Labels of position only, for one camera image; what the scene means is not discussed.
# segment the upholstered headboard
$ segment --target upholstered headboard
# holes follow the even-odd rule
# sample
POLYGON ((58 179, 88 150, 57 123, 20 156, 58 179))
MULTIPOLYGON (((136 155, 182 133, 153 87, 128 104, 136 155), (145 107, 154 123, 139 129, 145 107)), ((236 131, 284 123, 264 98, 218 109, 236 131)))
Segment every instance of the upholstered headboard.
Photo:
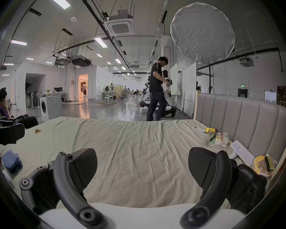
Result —
POLYGON ((277 104, 196 93, 194 119, 228 132, 231 141, 240 141, 255 157, 268 153, 279 161, 286 149, 286 107, 277 104))

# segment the wrinkled bed sheet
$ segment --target wrinkled bed sheet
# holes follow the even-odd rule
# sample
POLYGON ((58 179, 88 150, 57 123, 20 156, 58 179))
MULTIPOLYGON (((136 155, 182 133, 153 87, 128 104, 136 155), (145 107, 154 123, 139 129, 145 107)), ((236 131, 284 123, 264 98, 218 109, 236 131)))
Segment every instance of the wrinkled bed sheet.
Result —
MULTIPOLYGON (((40 165, 47 166, 57 153, 93 148, 98 169, 84 190, 88 203, 126 207, 161 207, 197 203, 202 189, 188 169, 192 147, 213 152, 230 147, 206 147, 208 134, 196 120, 112 121, 59 117, 26 130, 17 144, 1 146, 2 155, 11 149, 19 154, 23 169, 13 179, 21 196, 19 180, 40 165)), ((228 207, 227 201, 222 207, 228 207)))

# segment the concrete floor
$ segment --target concrete floor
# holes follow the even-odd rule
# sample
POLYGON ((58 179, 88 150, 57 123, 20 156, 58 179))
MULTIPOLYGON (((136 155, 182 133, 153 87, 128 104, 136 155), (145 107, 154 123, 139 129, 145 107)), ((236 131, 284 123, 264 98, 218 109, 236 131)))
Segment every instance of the concrete floor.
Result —
MULTIPOLYGON (((107 120, 125 120, 125 121, 145 121, 147 113, 140 113, 140 106, 136 107, 141 97, 127 100, 127 102, 117 102, 112 105, 88 102, 72 102, 63 104, 62 116, 90 118, 90 119, 107 119, 107 120)), ((14 116, 19 116, 19 111, 12 111, 14 116)), ((38 123, 42 123, 40 108, 27 109, 29 116, 35 116, 38 123)), ((164 117, 162 120, 172 119, 190 119, 191 117, 183 112, 176 112, 174 118, 164 117)))

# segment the black t-shirt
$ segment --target black t-shirt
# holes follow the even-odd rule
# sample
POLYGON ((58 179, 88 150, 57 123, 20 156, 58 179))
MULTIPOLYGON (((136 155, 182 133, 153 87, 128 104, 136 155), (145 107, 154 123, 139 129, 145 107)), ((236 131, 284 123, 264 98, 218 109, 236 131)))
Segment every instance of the black t-shirt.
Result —
POLYGON ((156 77, 154 77, 153 73, 155 71, 157 71, 162 76, 161 65, 159 63, 154 63, 154 65, 152 66, 152 71, 150 72, 149 91, 151 93, 154 93, 154 92, 162 92, 163 93, 163 89, 161 87, 161 84, 163 82, 158 80, 156 77))

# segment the white stool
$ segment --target white stool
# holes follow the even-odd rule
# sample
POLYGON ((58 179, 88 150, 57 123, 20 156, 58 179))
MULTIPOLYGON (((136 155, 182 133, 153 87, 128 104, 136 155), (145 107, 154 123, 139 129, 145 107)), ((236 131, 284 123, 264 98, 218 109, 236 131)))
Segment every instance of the white stool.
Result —
POLYGON ((104 97, 104 103, 105 103, 105 105, 106 104, 111 104, 112 105, 112 103, 110 102, 110 97, 104 97))

